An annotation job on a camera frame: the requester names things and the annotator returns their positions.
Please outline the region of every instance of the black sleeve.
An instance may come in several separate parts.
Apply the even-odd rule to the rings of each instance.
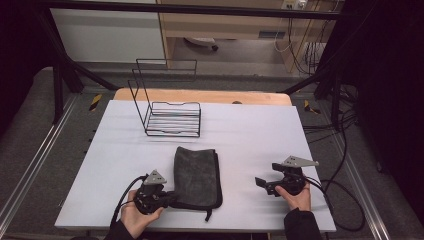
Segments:
[[[113,228],[109,230],[104,240],[134,240],[134,238],[125,228],[121,220],[119,220]]]
[[[287,240],[321,240],[315,216],[309,211],[296,208],[284,218],[284,229]]]

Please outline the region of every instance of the hand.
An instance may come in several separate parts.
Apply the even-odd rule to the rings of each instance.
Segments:
[[[131,190],[128,193],[128,201],[132,201],[135,197],[135,194],[136,190]],[[129,202],[122,207],[121,211],[122,223],[131,236],[136,239],[141,235],[141,233],[143,233],[144,229],[146,229],[150,223],[159,219],[160,214],[163,211],[163,207],[158,208],[150,215],[144,215],[138,211],[134,202]]]
[[[311,211],[311,186],[306,182],[303,190],[296,196],[291,195],[281,186],[276,186],[277,191],[289,204],[290,210],[299,208],[300,211]]]

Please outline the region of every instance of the black pouch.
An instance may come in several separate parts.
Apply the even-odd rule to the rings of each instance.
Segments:
[[[174,158],[174,182],[177,200],[173,208],[206,211],[222,205],[218,154],[214,149],[191,151],[178,147]]]

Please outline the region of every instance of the white wall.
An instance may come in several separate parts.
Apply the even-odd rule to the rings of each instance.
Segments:
[[[52,14],[74,61],[134,63],[136,58],[165,58],[157,13],[52,9]]]

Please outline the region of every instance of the person's arm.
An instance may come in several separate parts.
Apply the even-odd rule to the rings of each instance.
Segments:
[[[311,212],[310,184],[307,182],[302,192],[291,195],[280,186],[275,187],[289,204],[290,212],[284,218],[284,229],[288,240],[321,240],[318,224]]]
[[[136,191],[128,193],[128,201],[133,201]],[[154,213],[144,215],[138,211],[134,202],[125,204],[121,209],[121,219],[109,230],[105,240],[133,240],[137,239],[146,227],[157,220],[163,208],[159,208]]]

